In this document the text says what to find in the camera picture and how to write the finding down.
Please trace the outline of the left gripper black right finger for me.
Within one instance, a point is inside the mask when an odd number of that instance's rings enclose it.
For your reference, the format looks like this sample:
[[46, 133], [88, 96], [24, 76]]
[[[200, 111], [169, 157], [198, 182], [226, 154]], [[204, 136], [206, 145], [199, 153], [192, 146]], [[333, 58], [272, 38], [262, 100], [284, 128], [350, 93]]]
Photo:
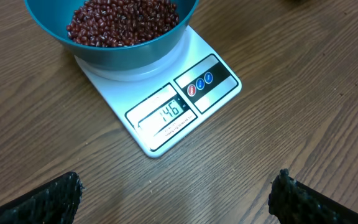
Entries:
[[268, 196], [268, 212], [281, 224], [358, 224], [358, 213], [280, 170]]

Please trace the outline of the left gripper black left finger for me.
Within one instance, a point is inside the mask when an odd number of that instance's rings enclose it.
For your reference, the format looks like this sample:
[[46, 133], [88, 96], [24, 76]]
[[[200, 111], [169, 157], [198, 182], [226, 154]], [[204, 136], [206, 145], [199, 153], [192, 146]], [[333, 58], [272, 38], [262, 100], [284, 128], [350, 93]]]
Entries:
[[0, 224], [72, 224], [83, 193], [76, 172], [67, 172], [0, 206]]

